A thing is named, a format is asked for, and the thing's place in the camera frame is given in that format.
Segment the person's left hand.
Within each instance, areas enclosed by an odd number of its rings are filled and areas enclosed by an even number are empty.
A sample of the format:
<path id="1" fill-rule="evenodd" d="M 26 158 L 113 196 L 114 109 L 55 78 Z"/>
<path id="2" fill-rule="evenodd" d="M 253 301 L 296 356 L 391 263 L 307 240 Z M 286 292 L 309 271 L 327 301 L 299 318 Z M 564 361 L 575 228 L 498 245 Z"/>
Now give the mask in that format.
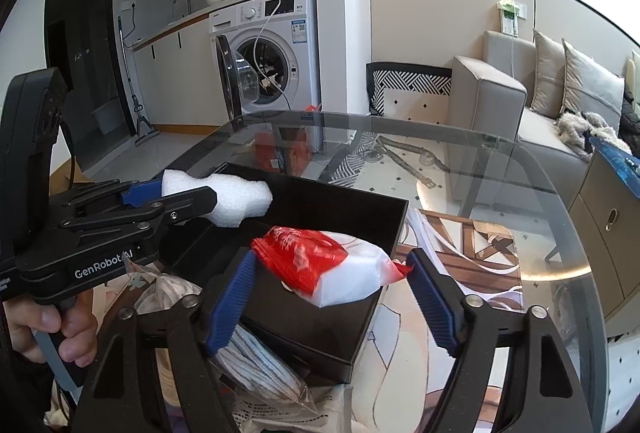
<path id="1" fill-rule="evenodd" d="M 26 295 L 4 302 L 14 351 L 42 364 L 46 360 L 32 332 L 61 332 L 64 340 L 58 346 L 58 355 L 62 361 L 81 368 L 88 366 L 98 349 L 98 322 L 92 313 L 92 303 L 93 292 L 82 292 L 75 305 L 61 315 L 54 306 L 39 305 Z"/>

